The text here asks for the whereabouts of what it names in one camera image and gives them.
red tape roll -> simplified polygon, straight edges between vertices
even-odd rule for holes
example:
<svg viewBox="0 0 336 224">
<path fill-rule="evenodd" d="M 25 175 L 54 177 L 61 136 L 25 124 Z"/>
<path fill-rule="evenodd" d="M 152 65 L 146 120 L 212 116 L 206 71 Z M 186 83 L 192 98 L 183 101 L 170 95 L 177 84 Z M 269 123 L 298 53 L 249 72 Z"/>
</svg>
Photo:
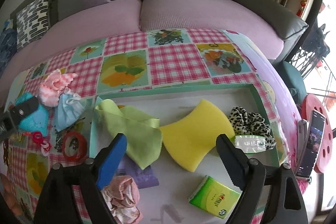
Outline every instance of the red tape roll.
<svg viewBox="0 0 336 224">
<path fill-rule="evenodd" d="M 78 148 L 74 149 L 75 153 L 73 155 L 70 155 L 69 149 L 71 148 L 71 146 L 76 147 L 77 144 Z M 76 131 L 70 131 L 64 136 L 62 143 L 62 153 L 66 158 L 66 160 L 78 161 L 86 156 L 86 152 L 87 152 L 87 141 L 82 134 Z"/>
</svg>

stool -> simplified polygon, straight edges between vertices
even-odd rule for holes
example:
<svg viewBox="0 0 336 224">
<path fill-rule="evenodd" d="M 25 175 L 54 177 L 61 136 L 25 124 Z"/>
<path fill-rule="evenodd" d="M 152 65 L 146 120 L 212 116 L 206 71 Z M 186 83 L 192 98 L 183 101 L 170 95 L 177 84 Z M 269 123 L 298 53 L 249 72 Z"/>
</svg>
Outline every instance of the stool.
<svg viewBox="0 0 336 224">
<path fill-rule="evenodd" d="M 333 150 L 333 131 L 329 123 L 327 111 L 324 108 L 322 102 L 314 94 L 308 94 L 302 103 L 302 119 L 306 119 L 309 121 L 313 109 L 319 111 L 325 116 L 325 127 L 320 153 L 317 157 L 316 165 L 314 167 L 316 173 L 323 174 L 331 159 L 331 154 Z"/>
</svg>

purple paper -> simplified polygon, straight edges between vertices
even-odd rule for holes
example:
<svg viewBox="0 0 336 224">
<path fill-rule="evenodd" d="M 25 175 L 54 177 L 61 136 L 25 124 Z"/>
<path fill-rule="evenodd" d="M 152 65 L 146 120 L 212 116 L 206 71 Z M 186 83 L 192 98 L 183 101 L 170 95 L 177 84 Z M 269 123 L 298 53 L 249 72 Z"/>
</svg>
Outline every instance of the purple paper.
<svg viewBox="0 0 336 224">
<path fill-rule="evenodd" d="M 138 185 L 139 189 L 159 186 L 159 180 L 154 175 L 151 166 L 141 170 L 140 167 L 126 155 L 120 161 L 117 175 L 131 176 Z"/>
</svg>

smartphone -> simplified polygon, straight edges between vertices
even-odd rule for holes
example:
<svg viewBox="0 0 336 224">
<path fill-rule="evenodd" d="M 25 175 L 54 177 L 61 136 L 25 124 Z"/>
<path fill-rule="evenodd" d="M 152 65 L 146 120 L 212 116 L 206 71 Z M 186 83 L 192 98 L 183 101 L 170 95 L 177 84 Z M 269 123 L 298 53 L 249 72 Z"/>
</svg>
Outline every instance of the smartphone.
<svg viewBox="0 0 336 224">
<path fill-rule="evenodd" d="M 309 179 L 314 169 L 323 139 L 325 121 L 326 118 L 317 110 L 311 112 L 308 136 L 295 170 L 295 176 L 298 179 Z"/>
</svg>

green tissue pack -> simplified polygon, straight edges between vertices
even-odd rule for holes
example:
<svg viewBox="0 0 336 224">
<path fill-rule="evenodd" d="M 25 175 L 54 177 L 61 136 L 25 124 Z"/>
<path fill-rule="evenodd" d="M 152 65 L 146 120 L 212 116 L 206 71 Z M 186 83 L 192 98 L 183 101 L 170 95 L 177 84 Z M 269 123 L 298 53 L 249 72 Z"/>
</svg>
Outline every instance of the green tissue pack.
<svg viewBox="0 0 336 224">
<path fill-rule="evenodd" d="M 239 197 L 240 193 L 226 187 L 210 176 L 205 176 L 189 198 L 189 203 L 224 219 L 236 205 Z"/>
</svg>

